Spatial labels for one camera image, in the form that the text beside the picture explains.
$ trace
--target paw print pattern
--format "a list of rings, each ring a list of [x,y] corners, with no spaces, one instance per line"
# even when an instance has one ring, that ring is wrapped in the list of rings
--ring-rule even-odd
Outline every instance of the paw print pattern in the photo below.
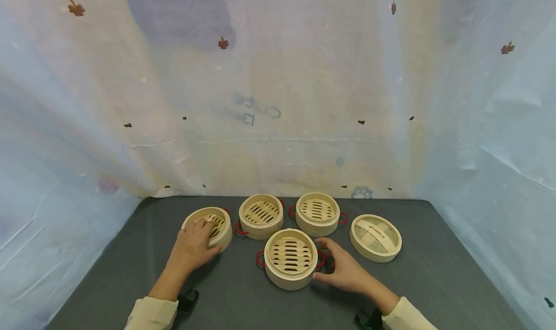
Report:
[[[373,191],[369,187],[355,187],[351,198],[373,198]]]

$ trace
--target cream sleeve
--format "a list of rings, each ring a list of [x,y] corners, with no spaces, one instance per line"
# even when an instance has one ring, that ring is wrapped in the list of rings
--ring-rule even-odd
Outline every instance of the cream sleeve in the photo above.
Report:
[[[383,323],[388,330],[437,330],[405,297],[391,314],[383,316]]]
[[[169,330],[176,318],[178,301],[145,297],[135,301],[125,330]]]

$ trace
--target translucent fabric backdrop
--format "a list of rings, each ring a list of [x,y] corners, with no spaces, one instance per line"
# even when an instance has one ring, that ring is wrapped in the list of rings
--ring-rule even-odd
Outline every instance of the translucent fabric backdrop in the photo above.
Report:
[[[526,325],[554,329],[555,15],[0,0],[2,326],[42,329],[140,197],[322,191],[431,201]]]

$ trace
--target bamboo steamer basket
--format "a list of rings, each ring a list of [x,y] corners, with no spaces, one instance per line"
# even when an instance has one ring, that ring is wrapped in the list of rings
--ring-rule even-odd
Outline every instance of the bamboo steamer basket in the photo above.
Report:
[[[340,206],[336,200],[321,192],[309,192],[297,200],[288,210],[290,217],[295,218],[297,226],[307,235],[322,237],[332,234],[338,224],[348,222],[348,215],[340,213]]]
[[[373,214],[355,218],[349,236],[355,249],[374,262],[392,261],[402,249],[398,229],[390,221]]]
[[[272,195],[253,195],[241,204],[239,217],[235,232],[252,239],[268,239],[284,224],[284,206],[282,200]]]
[[[264,264],[259,260],[261,253],[264,253]],[[284,229],[272,235],[257,253],[257,264],[264,267],[277,287],[299,290],[311,282],[313,272],[324,264],[324,256],[303,231]]]
[[[205,207],[198,209],[185,218],[181,228],[187,228],[199,219],[216,222],[216,227],[210,232],[208,247],[220,246],[221,253],[232,240],[232,225],[227,209],[222,209],[220,207]]]

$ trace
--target gray table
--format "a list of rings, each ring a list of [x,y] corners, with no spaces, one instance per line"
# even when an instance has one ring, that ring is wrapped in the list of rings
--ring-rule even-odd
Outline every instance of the gray table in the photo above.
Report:
[[[107,246],[47,329],[121,330],[136,298],[149,293],[164,268],[177,230],[196,209],[230,209],[233,223],[245,198],[172,197],[146,199]],[[283,198],[286,208],[296,198]],[[349,241],[349,226],[330,235],[362,266],[404,295],[442,330],[523,330],[517,316],[493,284],[425,201],[338,199],[350,221],[372,213],[390,220],[402,234],[399,256],[377,264],[360,256]],[[286,216],[284,227],[296,227]],[[363,298],[313,282],[303,290],[275,287],[255,263],[265,241],[234,234],[230,246],[196,271],[185,289],[200,298],[188,319],[174,329],[188,330],[355,330],[353,318]]]

